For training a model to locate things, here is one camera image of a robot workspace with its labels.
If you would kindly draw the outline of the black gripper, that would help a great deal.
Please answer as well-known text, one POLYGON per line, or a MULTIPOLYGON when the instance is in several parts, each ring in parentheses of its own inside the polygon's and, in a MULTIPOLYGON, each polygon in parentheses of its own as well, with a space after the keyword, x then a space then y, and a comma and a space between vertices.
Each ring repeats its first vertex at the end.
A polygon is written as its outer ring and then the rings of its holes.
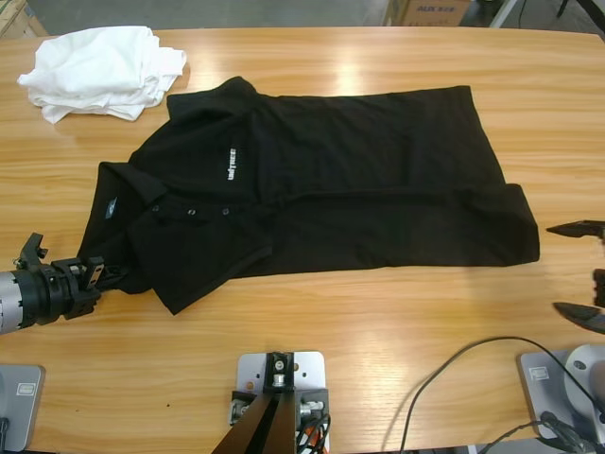
MULTIPOLYGON (((552 227, 547 227, 549 233, 580 238, 594 236, 599 240, 604 239, 604 221, 584 219, 568 222, 552 227)), ((593 282, 595 284, 595 306, 583 306, 571 303, 553 303, 555 310, 567 321, 591 332, 604 334, 604 311, 597 306, 605 306, 605 270, 595 269, 593 271, 593 282)))
POLYGON ((13 282, 20 290, 16 308, 21 310, 18 327, 49 324, 88 315, 101 292, 120 289, 129 268, 105 265, 101 257, 82 262, 69 258, 44 264, 16 260, 13 282))

